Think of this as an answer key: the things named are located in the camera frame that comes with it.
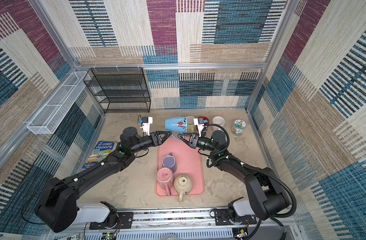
pink mug handle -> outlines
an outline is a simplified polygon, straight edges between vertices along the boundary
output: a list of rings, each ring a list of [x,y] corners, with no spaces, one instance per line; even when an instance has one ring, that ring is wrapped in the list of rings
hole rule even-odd
[[[164,185],[164,187],[165,187],[165,189],[166,189],[167,196],[168,196],[168,197],[170,197],[170,196],[171,196],[171,192],[170,192],[170,190],[169,190],[168,183],[163,184],[163,185]]]

beige mug handle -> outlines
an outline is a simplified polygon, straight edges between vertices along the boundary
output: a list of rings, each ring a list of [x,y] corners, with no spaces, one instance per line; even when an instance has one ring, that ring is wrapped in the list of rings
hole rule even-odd
[[[183,199],[183,195],[185,194],[185,192],[180,192],[179,193],[179,202],[182,202]]]
[[[164,188],[166,189],[167,196],[170,197],[171,196],[171,191],[169,190],[168,184],[164,184]]]

white can with label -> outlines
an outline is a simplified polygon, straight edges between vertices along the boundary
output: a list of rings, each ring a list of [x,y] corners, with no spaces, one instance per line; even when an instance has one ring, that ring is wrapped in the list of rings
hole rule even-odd
[[[238,119],[234,122],[234,126],[231,128],[231,132],[235,136],[240,136],[242,135],[242,132],[244,131],[245,128],[246,128],[246,122]]]

white wire basket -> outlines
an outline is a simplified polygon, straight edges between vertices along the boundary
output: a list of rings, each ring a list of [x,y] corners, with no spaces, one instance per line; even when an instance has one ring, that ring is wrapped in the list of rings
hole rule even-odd
[[[27,128],[34,134],[53,134],[84,89],[84,77],[90,79],[85,71],[70,74]]]

black mesh shelf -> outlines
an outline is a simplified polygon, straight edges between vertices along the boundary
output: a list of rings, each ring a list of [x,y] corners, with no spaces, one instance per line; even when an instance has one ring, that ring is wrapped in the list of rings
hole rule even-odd
[[[142,68],[91,68],[85,85],[105,113],[144,113],[151,98]]]

